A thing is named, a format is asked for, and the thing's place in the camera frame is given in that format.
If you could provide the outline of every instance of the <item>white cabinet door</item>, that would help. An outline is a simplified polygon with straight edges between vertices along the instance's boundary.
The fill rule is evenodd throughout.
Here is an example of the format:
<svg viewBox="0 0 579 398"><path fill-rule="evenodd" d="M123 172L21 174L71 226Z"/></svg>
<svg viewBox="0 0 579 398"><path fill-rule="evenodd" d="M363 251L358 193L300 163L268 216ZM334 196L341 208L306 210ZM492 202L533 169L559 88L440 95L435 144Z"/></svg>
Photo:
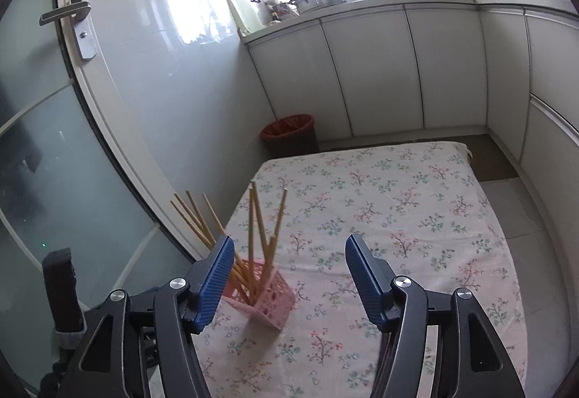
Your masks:
<svg viewBox="0 0 579 398"><path fill-rule="evenodd" d="M308 113L318 139L352 136L340 83L322 27L306 24L250 45L277 118Z"/></svg>
<svg viewBox="0 0 579 398"><path fill-rule="evenodd" d="M355 137L423 127L412 38L402 7L322 20Z"/></svg>
<svg viewBox="0 0 579 398"><path fill-rule="evenodd" d="M531 92L579 129L579 20L526 11Z"/></svg>
<svg viewBox="0 0 579 398"><path fill-rule="evenodd" d="M532 99L521 166L545 203L561 239L579 293L579 134L541 102Z"/></svg>
<svg viewBox="0 0 579 398"><path fill-rule="evenodd" d="M481 11L489 82L488 127L520 158L529 108L529 43L523 10Z"/></svg>
<svg viewBox="0 0 579 398"><path fill-rule="evenodd" d="M486 124L486 63L471 6L406 7L416 50L427 129Z"/></svg>

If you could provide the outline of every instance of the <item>silver screw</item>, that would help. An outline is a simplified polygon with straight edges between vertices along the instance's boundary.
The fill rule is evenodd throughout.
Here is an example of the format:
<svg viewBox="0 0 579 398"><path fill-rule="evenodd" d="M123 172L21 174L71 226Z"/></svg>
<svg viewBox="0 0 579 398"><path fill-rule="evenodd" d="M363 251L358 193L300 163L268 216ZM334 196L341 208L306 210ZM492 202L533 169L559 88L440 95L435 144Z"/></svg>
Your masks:
<svg viewBox="0 0 579 398"><path fill-rule="evenodd" d="M468 290L468 288L459 288L456 291L456 294L461 297L463 300L468 300L469 298L471 298L473 296L473 293Z"/></svg>
<svg viewBox="0 0 579 398"><path fill-rule="evenodd" d="M111 294L111 300L114 302L119 302L124 298L124 292L122 290L115 290Z"/></svg>
<svg viewBox="0 0 579 398"><path fill-rule="evenodd" d="M169 283L169 286L170 286L171 288L174 288L175 290L177 290L177 289L179 289L179 288L181 288L181 287L184 287L186 283L187 283L187 282L185 281L184 278L177 277L177 278L174 278L174 279Z"/></svg>
<svg viewBox="0 0 579 398"><path fill-rule="evenodd" d="M396 277L394 283L400 288L406 288L412 285L412 280L408 277Z"/></svg>

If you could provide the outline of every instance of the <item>floral pattern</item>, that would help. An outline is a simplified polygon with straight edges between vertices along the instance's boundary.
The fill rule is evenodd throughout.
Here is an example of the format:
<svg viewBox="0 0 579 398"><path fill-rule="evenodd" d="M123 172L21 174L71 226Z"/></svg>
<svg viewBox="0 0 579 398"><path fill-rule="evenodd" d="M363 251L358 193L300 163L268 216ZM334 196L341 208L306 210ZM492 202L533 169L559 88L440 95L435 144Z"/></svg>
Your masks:
<svg viewBox="0 0 579 398"><path fill-rule="evenodd" d="M283 188L289 191L276 264L296 304L277 333L221 302L213 322L193 337L213 397L369 396L380 332L349 276L344 244L351 233L424 288L470 288L524 383L516 273L466 146L399 144L278 159L255 179L268 230ZM239 247L247 245L247 208L246 191L227 225ZM420 397L430 396L436 357L435 329L428 329Z"/></svg>

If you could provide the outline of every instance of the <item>blue gripper pad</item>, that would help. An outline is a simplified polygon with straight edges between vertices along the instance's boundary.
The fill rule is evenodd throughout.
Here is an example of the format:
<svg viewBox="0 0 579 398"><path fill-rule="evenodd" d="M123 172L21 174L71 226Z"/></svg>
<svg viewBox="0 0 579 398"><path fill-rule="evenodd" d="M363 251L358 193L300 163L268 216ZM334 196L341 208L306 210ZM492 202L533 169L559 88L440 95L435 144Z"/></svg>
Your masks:
<svg viewBox="0 0 579 398"><path fill-rule="evenodd" d="M196 301L192 309L187 308L189 311L185 312L183 319L192 327L194 334L200 334L212 322L233 267L234 254L231 238L221 236L209 256L193 264L187 274L190 292Z"/></svg>
<svg viewBox="0 0 579 398"><path fill-rule="evenodd" d="M346 264L354 279L360 300L368 320L382 331L387 322L384 297L391 290L391 279L386 278L377 261L381 259L376 259L372 255L360 235L351 235L346 240Z"/></svg>

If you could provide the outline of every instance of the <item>metal door handle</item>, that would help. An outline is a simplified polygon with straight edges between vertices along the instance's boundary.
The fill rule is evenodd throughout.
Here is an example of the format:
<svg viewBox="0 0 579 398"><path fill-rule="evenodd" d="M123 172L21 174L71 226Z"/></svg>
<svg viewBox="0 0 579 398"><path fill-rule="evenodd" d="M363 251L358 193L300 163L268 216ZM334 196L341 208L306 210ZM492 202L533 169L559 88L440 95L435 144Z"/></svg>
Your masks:
<svg viewBox="0 0 579 398"><path fill-rule="evenodd" d="M38 23L40 25L46 25L64 17L71 16L74 16L77 22L82 22L89 15L89 12L90 3L88 1L80 1L78 3L65 5L64 7L59 7L57 9L53 9L50 12L42 14L38 20Z"/></svg>
<svg viewBox="0 0 579 398"><path fill-rule="evenodd" d="M39 25L50 24L65 17L69 17L76 38L76 46L80 58L89 61L97 55L97 47L90 29L88 16L90 3L83 0L70 0L68 5L53 9L40 16Z"/></svg>

